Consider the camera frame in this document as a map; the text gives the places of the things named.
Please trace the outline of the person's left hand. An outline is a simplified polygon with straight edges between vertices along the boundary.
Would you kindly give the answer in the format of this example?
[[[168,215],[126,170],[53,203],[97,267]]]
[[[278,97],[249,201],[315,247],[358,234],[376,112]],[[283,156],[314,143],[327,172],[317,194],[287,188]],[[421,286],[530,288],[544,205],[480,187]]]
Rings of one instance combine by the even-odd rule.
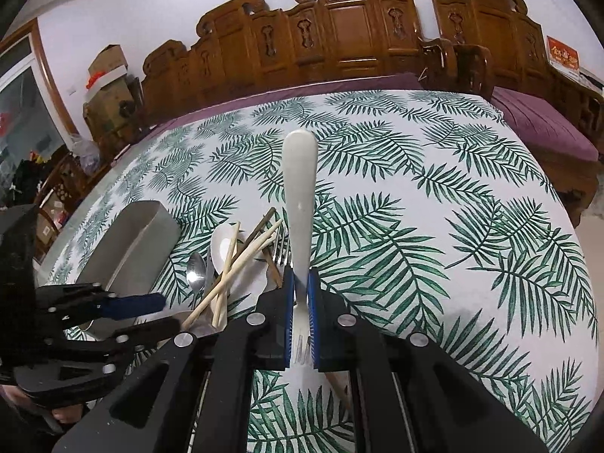
[[[62,424],[73,424],[82,419],[87,413],[86,404],[77,404],[51,410],[52,417]]]

